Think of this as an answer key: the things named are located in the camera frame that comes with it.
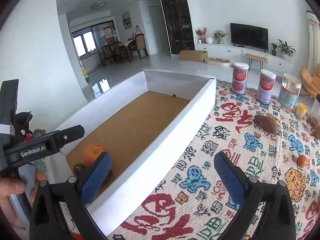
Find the person's left hand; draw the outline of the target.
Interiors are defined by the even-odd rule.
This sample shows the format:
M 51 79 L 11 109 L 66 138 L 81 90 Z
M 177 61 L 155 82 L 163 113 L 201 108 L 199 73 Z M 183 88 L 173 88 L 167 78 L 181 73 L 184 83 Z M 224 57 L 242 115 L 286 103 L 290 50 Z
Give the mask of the person's left hand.
M 47 176 L 41 170 L 36 170 L 35 187 L 30 193 L 30 200 L 33 203 L 36 195 L 37 188 L 43 180 L 47 180 Z M 9 195 L 11 194 L 22 194 L 25 193 L 25 184 L 15 178 L 1 178 L 1 210 L 3 211 L 6 219 L 11 225 L 18 228 L 24 228 L 22 222 L 13 210 L 12 205 L 9 201 Z

